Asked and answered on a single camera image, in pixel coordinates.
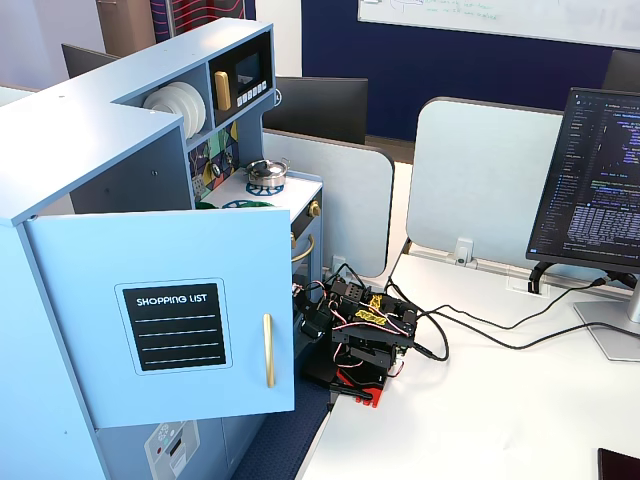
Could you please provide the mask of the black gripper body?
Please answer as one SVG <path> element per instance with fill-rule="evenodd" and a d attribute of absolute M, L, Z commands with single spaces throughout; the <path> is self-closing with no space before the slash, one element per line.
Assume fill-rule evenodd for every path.
<path fill-rule="evenodd" d="M 306 297 L 299 300 L 299 312 L 302 314 L 300 324 L 299 344 L 316 343 L 330 329 L 333 315 L 328 307 L 328 301 L 321 298 L 312 302 Z"/>

